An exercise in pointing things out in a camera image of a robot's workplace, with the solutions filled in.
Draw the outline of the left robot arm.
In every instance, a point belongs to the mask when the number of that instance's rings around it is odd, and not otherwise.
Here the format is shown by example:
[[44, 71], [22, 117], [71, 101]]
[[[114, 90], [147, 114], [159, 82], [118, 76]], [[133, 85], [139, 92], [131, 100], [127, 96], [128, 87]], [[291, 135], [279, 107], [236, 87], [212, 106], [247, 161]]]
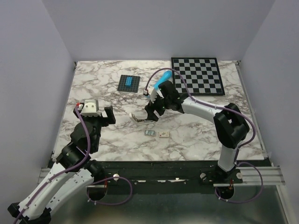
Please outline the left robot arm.
[[75, 191], [103, 181], [104, 169], [91, 159], [91, 154], [99, 149], [101, 129], [116, 123], [113, 107], [105, 107], [104, 111], [106, 116], [99, 112], [94, 100], [75, 106], [73, 112], [79, 123], [70, 134], [71, 141], [33, 192], [21, 202], [9, 205], [7, 210], [15, 218], [14, 223], [48, 224], [55, 208]]

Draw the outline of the white staple box sleeve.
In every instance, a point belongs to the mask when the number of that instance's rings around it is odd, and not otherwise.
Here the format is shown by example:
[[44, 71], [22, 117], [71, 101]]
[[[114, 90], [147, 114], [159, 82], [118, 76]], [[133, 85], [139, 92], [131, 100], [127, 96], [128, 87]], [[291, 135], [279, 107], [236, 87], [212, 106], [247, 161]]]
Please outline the white staple box sleeve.
[[170, 133], [169, 132], [159, 132], [160, 138], [169, 138]]

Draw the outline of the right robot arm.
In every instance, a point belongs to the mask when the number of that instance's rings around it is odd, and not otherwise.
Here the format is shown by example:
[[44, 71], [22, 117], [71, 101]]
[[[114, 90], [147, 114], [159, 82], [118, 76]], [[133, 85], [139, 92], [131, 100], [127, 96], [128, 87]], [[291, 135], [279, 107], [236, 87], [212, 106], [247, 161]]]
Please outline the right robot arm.
[[179, 93], [171, 81], [165, 81], [158, 86], [162, 95], [154, 89], [150, 101], [145, 106], [146, 120], [158, 121], [165, 110], [173, 110], [182, 114], [191, 114], [212, 122], [221, 146], [221, 155], [218, 160], [218, 169], [215, 178], [221, 183], [232, 177], [231, 170], [235, 167], [237, 147], [245, 140], [249, 132], [249, 125], [242, 116], [239, 108], [230, 103], [227, 106], [209, 104], [198, 101], [186, 93]]

